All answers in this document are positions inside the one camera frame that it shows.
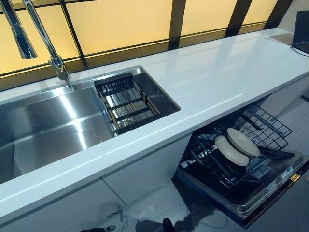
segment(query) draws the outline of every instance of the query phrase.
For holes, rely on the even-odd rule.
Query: dishwasher basket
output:
[[[226,136],[227,128],[239,130],[258,146],[261,155],[249,157],[247,167],[232,163],[217,149],[214,139],[219,135]],[[259,167],[259,172],[263,173],[260,178],[269,172],[270,168],[262,163],[267,158],[274,158],[279,150],[288,145],[285,137],[291,132],[265,110],[252,103],[196,130],[188,143],[180,166],[186,168],[197,162],[228,188],[241,180],[255,181],[250,177],[250,172]]]

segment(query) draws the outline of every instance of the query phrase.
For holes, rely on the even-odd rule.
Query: laptop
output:
[[[292,47],[309,54],[309,11],[298,11]]]

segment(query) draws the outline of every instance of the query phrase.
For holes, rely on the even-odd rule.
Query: white cabinet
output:
[[[103,179],[126,204],[136,200],[173,177],[190,137],[172,142]]]
[[[272,93],[261,105],[261,107],[278,117],[290,104],[300,97],[309,87],[309,76],[305,76],[292,84]]]
[[[102,224],[123,203],[98,179],[60,200],[11,222],[0,232],[80,232]]]

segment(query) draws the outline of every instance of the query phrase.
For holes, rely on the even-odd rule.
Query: stainless steel sink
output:
[[[124,73],[158,110],[130,130],[180,110],[140,66],[1,104],[0,183],[117,136],[95,83]]]

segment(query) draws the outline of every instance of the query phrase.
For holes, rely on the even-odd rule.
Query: wire rack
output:
[[[214,139],[226,136],[227,128],[235,128],[248,136],[259,148],[261,155],[250,156],[246,167],[238,166],[217,149]],[[256,181],[249,178],[250,172],[262,167],[262,163],[275,156],[276,152],[288,145],[285,137],[292,131],[256,104],[235,111],[195,131],[184,152],[181,164],[194,160],[207,168],[222,184],[231,187],[239,181]]]
[[[160,113],[136,86],[131,74],[111,81],[101,81],[96,84],[96,88],[117,134],[129,131],[135,128],[134,124]]]

